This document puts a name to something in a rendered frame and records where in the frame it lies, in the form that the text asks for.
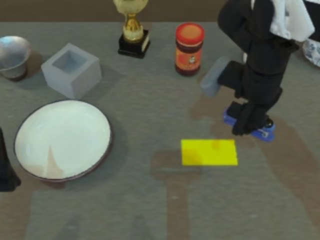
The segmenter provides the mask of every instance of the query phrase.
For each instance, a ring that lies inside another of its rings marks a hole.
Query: blue object
[[[223,122],[225,124],[233,126],[235,125],[236,121],[237,120],[229,116],[226,111],[223,113]],[[276,125],[273,124],[272,127],[263,127],[261,129],[255,130],[251,133],[251,135],[262,141],[272,142],[275,139],[275,135],[273,133],[275,128],[276,128]]]

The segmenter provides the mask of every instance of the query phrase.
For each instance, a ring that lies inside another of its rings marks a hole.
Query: gray foam pad
[[[215,61],[214,65],[204,76],[200,83],[200,87],[206,96],[214,97],[218,93],[220,89],[218,79],[230,61],[231,59],[226,56],[218,58],[218,60]]]

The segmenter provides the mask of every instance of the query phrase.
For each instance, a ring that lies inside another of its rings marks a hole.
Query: yellow sponge
[[[237,166],[237,150],[233,139],[181,140],[184,166]]]

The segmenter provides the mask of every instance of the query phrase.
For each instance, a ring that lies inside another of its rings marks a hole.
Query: gray tabletop
[[[273,143],[236,137],[239,165],[203,167],[189,185],[179,177],[155,178],[153,162],[179,160],[181,139],[234,138],[222,123],[232,91],[208,99],[198,81],[218,57],[240,61],[241,52],[215,23],[200,23],[206,30],[201,71],[182,77],[174,70],[178,24],[146,23],[151,45],[145,59],[135,59],[117,53],[122,23],[0,23],[1,35],[24,37],[37,52],[28,79],[0,79],[0,126],[22,179],[16,192],[0,193],[1,239],[320,239],[320,71],[300,52],[270,112],[277,124]],[[95,172],[47,186],[20,169],[13,141],[30,112],[65,99],[36,69],[40,56],[48,59],[67,43],[101,60],[103,79],[82,100],[109,117],[115,140]]]

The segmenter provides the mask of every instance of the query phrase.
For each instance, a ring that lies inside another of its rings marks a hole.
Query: orange label
[[[176,48],[175,64],[182,70],[195,70],[201,63],[202,49],[195,53],[185,53]]]

